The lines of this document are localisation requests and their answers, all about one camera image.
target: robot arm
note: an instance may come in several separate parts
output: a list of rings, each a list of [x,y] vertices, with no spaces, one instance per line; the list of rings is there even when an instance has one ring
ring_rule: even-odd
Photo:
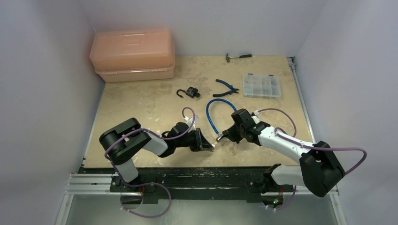
[[[140,149],[145,149],[155,155],[164,158],[174,153],[176,148],[190,147],[191,151],[213,150],[213,146],[205,139],[200,128],[195,129],[195,125],[183,136],[170,140],[185,132],[192,123],[192,119],[186,123],[177,123],[170,131],[163,132],[162,137],[141,128],[137,119],[131,118],[116,127],[104,132],[99,137],[102,147],[107,150],[117,140],[125,137],[126,134],[134,130],[140,130],[116,144],[109,152],[108,156],[115,165],[123,179],[131,184],[140,183],[138,171],[131,159]]]
[[[264,173],[264,187],[267,192],[272,186],[299,185],[307,187],[313,194],[324,197],[344,176],[345,171],[332,151],[316,151],[304,148],[314,146],[330,148],[325,142],[305,142],[276,131],[274,127],[250,114],[246,109],[235,111],[235,122],[217,138],[226,137],[239,143],[243,138],[259,146],[274,149],[297,162],[300,166],[276,164]]]

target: beige table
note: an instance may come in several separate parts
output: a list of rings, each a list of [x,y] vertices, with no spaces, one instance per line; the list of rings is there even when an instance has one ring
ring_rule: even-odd
[[[243,75],[277,75],[281,81],[282,96],[278,100],[243,97]],[[97,116],[92,128],[84,167],[111,167],[104,158],[104,149],[99,136],[128,118],[135,117],[145,128],[158,134],[170,130],[177,122],[183,121],[181,110],[189,106],[199,116],[196,123],[210,143],[217,135],[206,117],[206,105],[213,94],[229,89],[215,82],[221,79],[239,88],[240,94],[232,94],[224,99],[237,109],[245,108],[249,112],[263,108],[278,108],[287,112],[297,125],[297,138],[310,141],[306,120],[291,70],[285,56],[254,56],[252,58],[231,60],[226,63],[223,56],[177,57],[175,77],[167,80],[107,83],[99,104]],[[184,98],[176,95],[178,89],[189,86],[199,89],[200,98]],[[233,124],[232,108],[224,102],[213,102],[210,106],[213,123],[219,130]],[[267,111],[259,118],[272,126],[282,127],[293,134],[293,126],[285,115]],[[296,165],[286,156],[243,140],[240,144],[223,139],[216,144],[214,151],[191,152],[189,148],[178,148],[166,158],[159,158],[151,152],[141,150],[133,157],[136,167],[202,167],[202,166],[265,166],[275,163]]]

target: blue-handled pliers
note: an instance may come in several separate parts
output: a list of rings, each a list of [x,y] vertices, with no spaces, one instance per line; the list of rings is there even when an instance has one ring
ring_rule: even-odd
[[[222,80],[219,80],[219,79],[216,79],[216,82],[219,82],[219,83],[224,84],[225,86],[229,87],[231,90],[229,90],[229,91],[227,91],[227,92],[225,92],[225,93],[222,93],[222,94],[213,94],[213,97],[223,97],[223,96],[226,96],[226,95],[230,95],[230,94],[232,94],[232,93],[238,93],[238,94],[239,94],[239,92],[238,92],[239,89],[234,88],[234,87],[233,87],[232,85],[230,85],[229,83],[227,83],[227,82],[225,82],[225,81],[222,81]]]

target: blue tube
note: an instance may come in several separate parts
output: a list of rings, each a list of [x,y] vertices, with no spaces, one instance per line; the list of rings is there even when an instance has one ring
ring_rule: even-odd
[[[215,133],[218,134],[218,135],[220,135],[220,133],[218,133],[218,130],[215,128],[213,122],[211,121],[210,114],[209,114],[209,106],[210,106],[210,104],[211,104],[212,102],[215,102],[215,101],[222,101],[222,102],[228,103],[228,104],[234,109],[234,111],[236,111],[236,108],[235,108],[235,106],[234,106],[231,102],[229,102],[229,101],[227,101],[227,100],[225,100],[225,99],[222,99],[222,98],[215,98],[215,99],[211,100],[211,101],[207,104],[207,106],[206,106],[206,115],[207,115],[207,119],[209,120],[209,123],[210,123],[210,125],[212,126],[213,130],[215,131]]]

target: gray floor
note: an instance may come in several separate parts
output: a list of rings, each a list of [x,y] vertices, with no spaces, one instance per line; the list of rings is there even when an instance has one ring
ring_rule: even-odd
[[[335,225],[332,202],[328,196],[297,195],[288,207],[272,212],[260,203],[245,201],[173,200],[169,212],[156,219],[140,218],[120,210],[117,195],[75,196],[68,225]],[[155,215],[167,205],[141,205],[136,212]]]

